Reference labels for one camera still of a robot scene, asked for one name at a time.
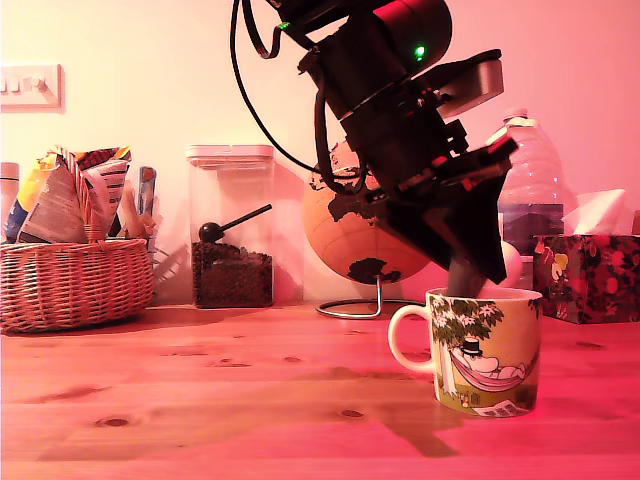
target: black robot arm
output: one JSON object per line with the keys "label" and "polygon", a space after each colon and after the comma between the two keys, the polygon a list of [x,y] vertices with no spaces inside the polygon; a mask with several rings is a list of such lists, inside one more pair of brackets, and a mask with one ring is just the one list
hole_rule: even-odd
{"label": "black robot arm", "polygon": [[[500,51],[428,70],[451,41],[444,0],[268,1],[282,20],[271,52],[259,41],[250,0],[242,0],[245,22],[264,58],[277,55],[282,32],[307,50],[298,69],[319,89],[318,171],[327,186],[356,195],[377,211],[381,228],[449,270],[450,295],[476,296],[485,278],[501,282],[497,200],[517,145],[503,137],[467,151],[460,121],[444,121],[502,93]],[[321,41],[307,36],[345,17]],[[355,188],[336,182],[331,171],[325,102],[360,159]],[[380,185],[376,192],[360,191],[367,171]],[[466,281],[472,277],[478,281]]]}

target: light switch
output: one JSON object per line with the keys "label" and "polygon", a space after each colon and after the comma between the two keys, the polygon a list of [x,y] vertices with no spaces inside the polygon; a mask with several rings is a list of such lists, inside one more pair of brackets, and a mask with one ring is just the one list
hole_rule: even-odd
{"label": "light switch", "polygon": [[2,76],[7,82],[3,92],[2,107],[42,106],[59,107],[62,95],[60,65],[2,66]]}
{"label": "light switch", "polygon": [[20,93],[20,79],[18,77],[9,77],[9,91]]}

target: globe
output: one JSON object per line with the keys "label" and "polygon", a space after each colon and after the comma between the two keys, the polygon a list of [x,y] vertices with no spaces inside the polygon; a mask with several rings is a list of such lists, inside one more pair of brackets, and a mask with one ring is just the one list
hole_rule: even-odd
{"label": "globe", "polygon": [[[337,175],[359,171],[358,156],[346,141],[333,148],[331,163]],[[357,179],[340,181],[353,186]],[[365,189],[376,188],[369,173]],[[303,198],[304,230],[320,259],[338,275],[372,285],[377,277],[391,283],[422,270],[430,259],[379,228],[370,210],[353,196],[336,194],[320,174],[312,173]]]}

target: globe stand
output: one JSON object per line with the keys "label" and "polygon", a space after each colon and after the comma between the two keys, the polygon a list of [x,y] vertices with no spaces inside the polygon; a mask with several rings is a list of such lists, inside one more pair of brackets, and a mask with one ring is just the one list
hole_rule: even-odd
{"label": "globe stand", "polygon": [[[376,276],[376,287],[378,292],[378,298],[373,300],[365,300],[365,299],[352,299],[352,300],[338,300],[336,302],[327,302],[323,303],[316,307],[316,311],[322,315],[327,315],[329,317],[336,318],[346,318],[349,320],[369,320],[372,318],[376,318],[382,313],[382,304],[386,303],[402,303],[405,305],[418,305],[423,306],[420,302],[415,302],[413,300],[383,300],[382,299],[382,282],[380,281],[380,276]],[[360,305],[360,304],[377,304],[378,309],[375,313],[341,313],[341,312],[331,312],[328,309],[333,307],[341,307],[343,305]]]}

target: tissue box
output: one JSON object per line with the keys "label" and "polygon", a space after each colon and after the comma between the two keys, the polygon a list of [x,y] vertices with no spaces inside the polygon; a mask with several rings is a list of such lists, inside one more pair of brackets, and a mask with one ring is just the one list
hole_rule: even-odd
{"label": "tissue box", "polygon": [[543,313],[573,323],[640,320],[640,236],[541,235],[533,289]]}

